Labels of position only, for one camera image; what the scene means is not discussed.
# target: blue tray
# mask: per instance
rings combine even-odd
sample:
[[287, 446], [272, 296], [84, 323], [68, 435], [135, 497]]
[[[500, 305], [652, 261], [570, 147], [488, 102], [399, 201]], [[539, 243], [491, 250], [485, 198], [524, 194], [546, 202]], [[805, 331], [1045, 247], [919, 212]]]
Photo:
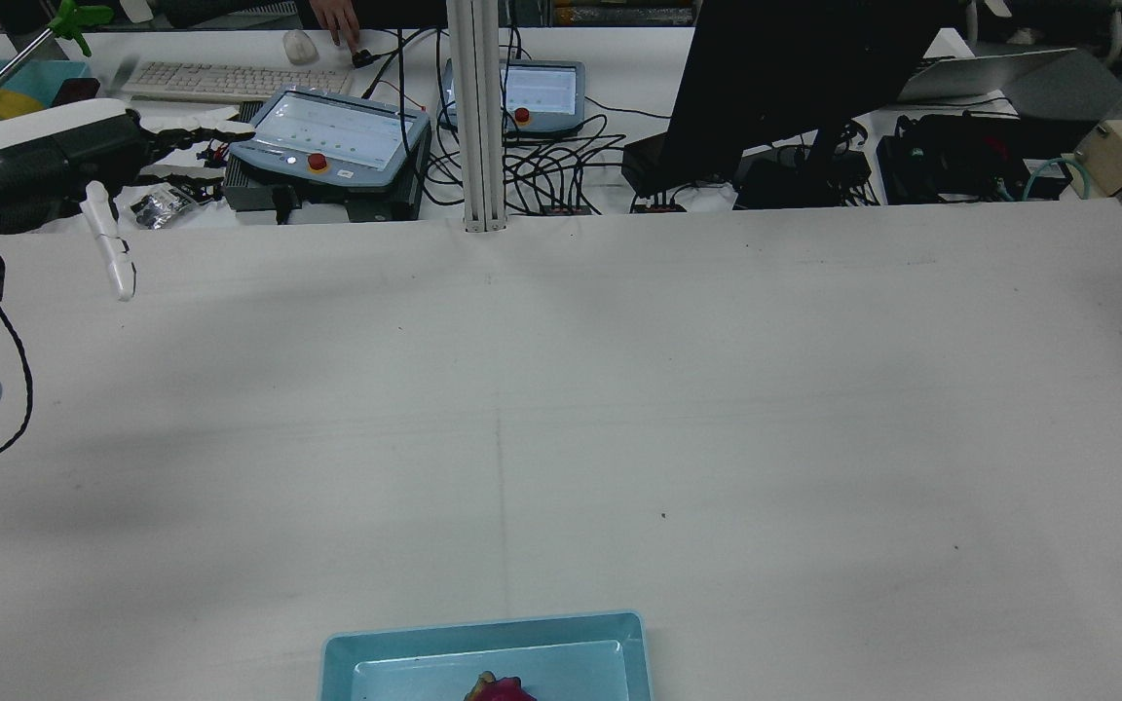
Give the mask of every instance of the blue tray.
[[462, 701], [485, 670], [539, 701], [652, 701], [635, 611], [334, 635], [320, 701]]

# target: green cable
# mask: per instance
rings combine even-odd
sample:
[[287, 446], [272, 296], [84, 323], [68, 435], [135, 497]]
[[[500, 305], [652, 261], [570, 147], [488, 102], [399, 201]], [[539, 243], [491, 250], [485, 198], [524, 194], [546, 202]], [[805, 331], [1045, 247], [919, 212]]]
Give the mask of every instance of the green cable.
[[1085, 181], [1085, 194], [1082, 195], [1082, 200], [1089, 199], [1089, 183], [1091, 183], [1089, 172], [1085, 169], [1085, 166], [1077, 164], [1076, 160], [1066, 157], [1059, 157], [1059, 158], [1048, 159], [1041, 166], [1037, 166], [1037, 170], [1033, 172], [1032, 176], [1029, 177], [1028, 185], [1024, 185], [1023, 194], [1020, 195], [1021, 203], [1027, 203], [1029, 201], [1029, 192], [1032, 190], [1032, 183], [1037, 182], [1037, 177], [1040, 176], [1041, 173], [1045, 173], [1046, 168], [1054, 166], [1056, 164], [1068, 164], [1069, 166], [1073, 166], [1073, 168], [1076, 168], [1077, 173], [1082, 174], [1082, 179]]

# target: person's hand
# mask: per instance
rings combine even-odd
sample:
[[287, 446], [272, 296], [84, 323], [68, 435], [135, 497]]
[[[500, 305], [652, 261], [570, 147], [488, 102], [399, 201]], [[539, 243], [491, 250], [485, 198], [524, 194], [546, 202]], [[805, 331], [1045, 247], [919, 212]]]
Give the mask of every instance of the person's hand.
[[352, 0], [311, 0], [314, 16], [320, 27], [331, 31], [331, 43], [340, 45], [340, 37], [349, 52], [357, 52], [361, 26], [358, 15], [352, 12]]

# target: computer mouse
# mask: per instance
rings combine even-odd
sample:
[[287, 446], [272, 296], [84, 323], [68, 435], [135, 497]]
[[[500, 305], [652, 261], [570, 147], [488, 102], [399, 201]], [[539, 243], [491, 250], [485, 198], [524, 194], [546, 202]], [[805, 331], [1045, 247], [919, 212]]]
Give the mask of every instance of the computer mouse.
[[288, 55], [294, 66], [314, 63], [314, 59], [320, 57], [320, 49], [315, 47], [314, 40], [298, 28], [284, 33], [284, 53]]

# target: laptop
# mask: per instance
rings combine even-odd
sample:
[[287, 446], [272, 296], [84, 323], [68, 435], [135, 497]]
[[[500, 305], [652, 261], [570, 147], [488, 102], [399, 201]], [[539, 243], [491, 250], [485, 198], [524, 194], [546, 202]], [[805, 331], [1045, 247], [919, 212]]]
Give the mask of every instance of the laptop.
[[898, 102], [921, 102], [942, 98], [969, 98], [1002, 90], [1017, 79], [1043, 68], [1076, 48], [993, 56], [926, 58], [922, 70], [908, 80]]

